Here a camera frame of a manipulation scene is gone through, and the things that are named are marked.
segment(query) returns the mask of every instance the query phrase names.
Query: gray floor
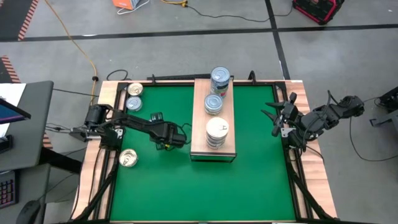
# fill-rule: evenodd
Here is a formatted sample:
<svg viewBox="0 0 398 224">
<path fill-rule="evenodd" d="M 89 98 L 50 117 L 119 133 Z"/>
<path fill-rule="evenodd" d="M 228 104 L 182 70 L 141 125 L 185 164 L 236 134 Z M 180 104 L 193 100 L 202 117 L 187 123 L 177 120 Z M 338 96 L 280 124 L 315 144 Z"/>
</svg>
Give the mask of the gray floor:
<svg viewBox="0 0 398 224">
<path fill-rule="evenodd" d="M 291 0 L 271 0 L 275 14 L 290 10 Z M 169 6 L 158 0 L 136 12 L 119 16 L 110 1 L 50 1 L 72 35 L 122 34 L 176 30 L 270 28 L 269 22 L 254 23 L 234 18 L 200 17 L 190 9 Z M 206 14 L 234 14 L 253 19 L 268 18 L 262 0 L 191 0 Z M 329 26 L 392 24 L 398 22 L 395 0 L 347 0 Z M 293 10 L 277 17 L 278 27 L 317 26 Z M 65 35 L 57 18 L 39 1 L 27 37 Z M 358 95 L 363 100 L 379 96 L 398 84 L 398 29 L 341 30 L 280 33 L 290 76 L 303 80 L 311 108 L 327 101 L 327 90 L 336 98 Z M 79 40 L 96 64 L 100 80 L 116 69 L 129 71 L 129 78 L 155 75 L 208 73 L 228 67 L 237 78 L 254 70 L 260 79 L 283 79 L 272 33 L 142 37 Z M 89 93 L 93 71 L 84 56 L 69 41 L 0 43 L 22 82 L 53 80 L 56 88 Z M 49 122 L 79 126 L 90 97 L 54 92 Z M 369 119 L 383 110 L 372 101 L 363 116 L 353 120 L 353 140 L 359 153 L 382 159 L 398 153 L 398 133 L 391 125 L 372 128 Z M 347 120 L 320 137 L 326 171 L 338 216 L 342 220 L 395 223 L 398 219 L 398 159 L 365 162 L 351 147 Z M 54 149 L 69 152 L 84 147 L 64 134 L 49 133 Z M 74 158 L 82 159 L 83 153 Z M 53 169 L 50 186 L 68 175 Z M 50 192 L 45 223 L 65 221 L 70 213 L 78 178 L 71 177 Z"/>
</svg>

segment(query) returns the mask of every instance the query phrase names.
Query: can lid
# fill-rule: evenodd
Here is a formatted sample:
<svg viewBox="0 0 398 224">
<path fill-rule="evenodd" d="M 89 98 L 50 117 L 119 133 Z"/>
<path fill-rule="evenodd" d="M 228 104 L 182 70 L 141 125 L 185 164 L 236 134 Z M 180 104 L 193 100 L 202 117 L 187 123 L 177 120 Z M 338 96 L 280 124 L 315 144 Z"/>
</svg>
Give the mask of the can lid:
<svg viewBox="0 0 398 224">
<path fill-rule="evenodd" d="M 210 112 L 218 112 L 223 106 L 223 99 L 216 95 L 210 94 L 205 98 L 205 108 Z"/>
<path fill-rule="evenodd" d="M 141 107 L 142 101 L 138 96 L 132 96 L 127 99 L 126 106 L 130 110 L 138 110 Z"/>
<path fill-rule="evenodd" d="M 228 81 L 230 77 L 228 69 L 224 67 L 216 67 L 211 71 L 211 78 L 218 82 Z"/>
<path fill-rule="evenodd" d="M 141 85 L 141 83 L 132 83 L 127 88 L 127 92 L 132 96 L 138 96 L 142 93 L 143 89 L 144 87 Z"/>
<path fill-rule="evenodd" d="M 133 149 L 126 149 L 119 156 L 119 163 L 122 166 L 132 167 L 138 160 L 137 153 Z"/>
<path fill-rule="evenodd" d="M 229 124 L 223 118 L 211 118 L 206 124 L 206 132 L 214 138 L 222 138 L 228 134 Z"/>
</svg>

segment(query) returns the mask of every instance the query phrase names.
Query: metal can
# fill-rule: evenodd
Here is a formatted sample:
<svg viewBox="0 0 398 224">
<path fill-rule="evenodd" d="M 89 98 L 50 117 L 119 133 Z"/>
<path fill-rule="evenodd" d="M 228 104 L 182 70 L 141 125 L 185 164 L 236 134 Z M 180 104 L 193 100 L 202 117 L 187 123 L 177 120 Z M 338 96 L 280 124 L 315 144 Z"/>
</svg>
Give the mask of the metal can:
<svg viewBox="0 0 398 224">
<path fill-rule="evenodd" d="M 143 91 L 144 87 L 141 85 L 141 83 L 132 83 L 127 88 L 127 92 L 131 96 L 141 96 Z"/>
<path fill-rule="evenodd" d="M 210 115 L 217 115 L 223 107 L 223 99 L 216 94 L 210 94 L 205 98 L 205 111 Z"/>
<path fill-rule="evenodd" d="M 225 98 L 230 76 L 228 69 L 224 67 L 214 68 L 213 71 L 211 71 L 211 93 Z"/>
<path fill-rule="evenodd" d="M 132 167 L 138 161 L 137 153 L 133 149 L 126 149 L 119 156 L 119 163 L 124 167 Z"/>
<path fill-rule="evenodd" d="M 206 124 L 206 141 L 212 149 L 219 149 L 224 143 L 229 131 L 229 124 L 223 118 L 211 118 Z"/>
<path fill-rule="evenodd" d="M 127 99 L 126 107 L 132 111 L 139 111 L 142 108 L 142 101 L 138 96 L 132 96 Z"/>
</svg>

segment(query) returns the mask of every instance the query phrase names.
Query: keyboard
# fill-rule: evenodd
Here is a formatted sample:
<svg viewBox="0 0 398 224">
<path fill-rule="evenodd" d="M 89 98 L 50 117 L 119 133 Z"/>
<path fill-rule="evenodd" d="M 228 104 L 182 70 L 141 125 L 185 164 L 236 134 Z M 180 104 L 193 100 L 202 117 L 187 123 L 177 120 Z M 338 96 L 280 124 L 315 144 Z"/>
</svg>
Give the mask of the keyboard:
<svg viewBox="0 0 398 224">
<path fill-rule="evenodd" d="M 0 172 L 0 209 L 18 203 L 16 173 Z"/>
</svg>

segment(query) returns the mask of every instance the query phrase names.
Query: table leg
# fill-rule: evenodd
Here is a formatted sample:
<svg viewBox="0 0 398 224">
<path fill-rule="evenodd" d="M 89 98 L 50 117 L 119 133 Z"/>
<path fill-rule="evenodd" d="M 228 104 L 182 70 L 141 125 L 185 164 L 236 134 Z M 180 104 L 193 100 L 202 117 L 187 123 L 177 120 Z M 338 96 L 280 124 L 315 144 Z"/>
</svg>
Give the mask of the table leg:
<svg viewBox="0 0 398 224">
<path fill-rule="evenodd" d="M 67 156 L 42 147 L 39 164 L 50 164 L 51 166 L 80 174 L 81 162 Z"/>
</svg>

